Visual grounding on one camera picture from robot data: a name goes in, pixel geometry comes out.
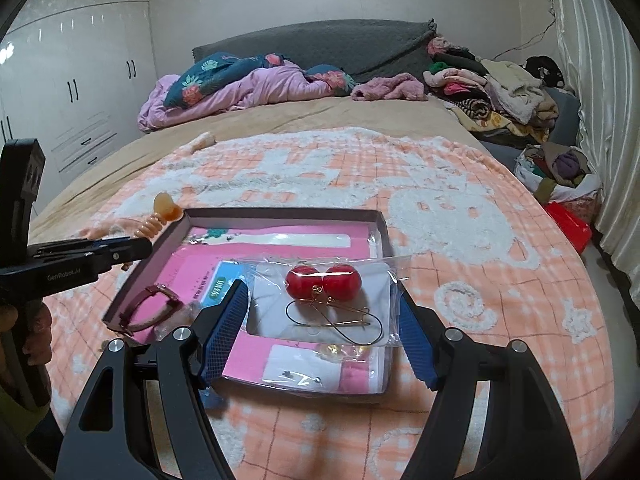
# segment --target gray headboard cover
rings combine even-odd
[[[282,53],[303,69],[330,64],[358,83],[408,72],[422,80],[432,63],[426,45],[436,35],[427,23],[391,20],[328,20],[267,28],[193,49],[199,62],[214,52],[249,57]]]

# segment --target white curtain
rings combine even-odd
[[[565,79],[582,102],[580,147],[604,183],[602,248],[640,306],[640,51],[609,0],[554,0]]]

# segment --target wardrobe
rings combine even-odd
[[[28,0],[0,44],[2,140],[47,158],[34,214],[142,133],[156,82],[148,0]]]

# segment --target human hand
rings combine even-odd
[[[14,306],[0,306],[0,332],[8,332],[18,319],[18,311]],[[44,365],[51,361],[51,313],[47,305],[42,304],[33,319],[33,328],[27,336],[22,352],[29,356],[29,365]],[[6,366],[4,351],[0,345],[0,384],[15,386]]]

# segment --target red bead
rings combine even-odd
[[[351,301],[362,288],[360,273],[348,264],[331,267],[322,277],[324,293],[338,301]]]
[[[322,276],[308,265],[299,265],[287,273],[284,280],[287,293],[294,300],[312,300],[322,288]]]

